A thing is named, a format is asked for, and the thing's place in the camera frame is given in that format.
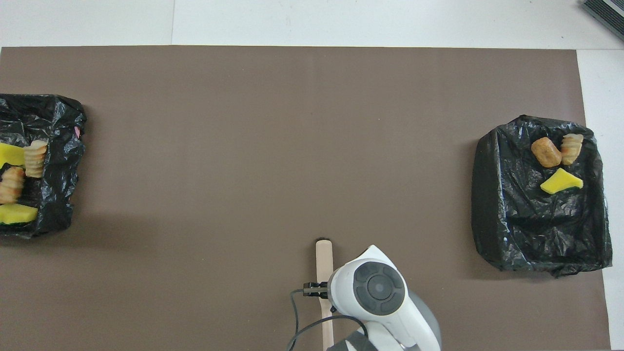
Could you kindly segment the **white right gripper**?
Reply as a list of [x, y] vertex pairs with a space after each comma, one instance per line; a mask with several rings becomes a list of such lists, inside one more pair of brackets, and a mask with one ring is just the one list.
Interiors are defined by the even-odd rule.
[[[368, 246], [367, 249], [357, 256], [357, 259], [379, 261], [387, 265], [392, 264], [392, 260], [390, 260], [390, 258], [388, 258], [388, 256], [376, 245]], [[328, 281], [305, 283], [303, 285], [303, 295], [305, 297], [328, 299]]]

